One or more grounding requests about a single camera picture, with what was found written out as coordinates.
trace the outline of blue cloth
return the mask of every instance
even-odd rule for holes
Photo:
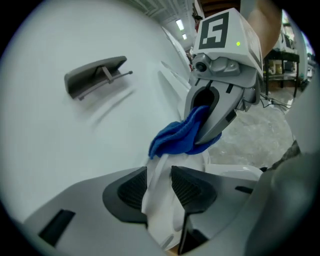
[[[151,142],[149,148],[150,159],[153,159],[155,155],[161,157],[163,154],[177,155],[186,153],[188,155],[195,155],[216,143],[222,133],[207,143],[195,144],[196,135],[204,118],[207,117],[208,111],[209,106],[194,107],[186,120],[172,122],[161,130]]]

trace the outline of concrete floor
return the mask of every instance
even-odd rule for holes
[[[283,103],[291,105],[294,88],[275,88],[269,93]],[[263,99],[266,106],[270,102]],[[292,145],[294,138],[285,119],[285,107],[262,103],[248,112],[238,111],[237,117],[222,132],[221,139],[209,149],[212,164],[251,165],[270,167]]]

